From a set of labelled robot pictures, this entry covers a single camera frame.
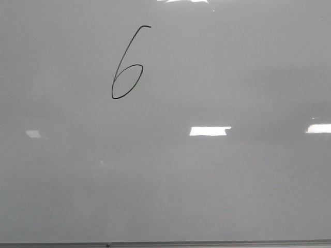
whiteboard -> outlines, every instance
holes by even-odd
[[[0,242],[329,238],[330,10],[2,0]]]

